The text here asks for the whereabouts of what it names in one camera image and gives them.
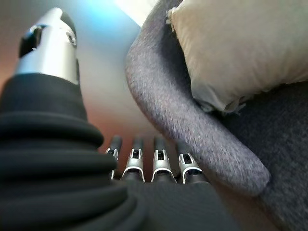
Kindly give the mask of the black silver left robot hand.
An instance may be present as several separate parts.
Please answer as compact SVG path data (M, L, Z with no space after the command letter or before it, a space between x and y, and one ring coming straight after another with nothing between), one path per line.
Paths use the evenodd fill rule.
M50 9L22 37L17 69L0 96L0 228L3 231L236 231L200 170L178 184L145 183L130 166L112 178L115 140L87 120L71 18Z

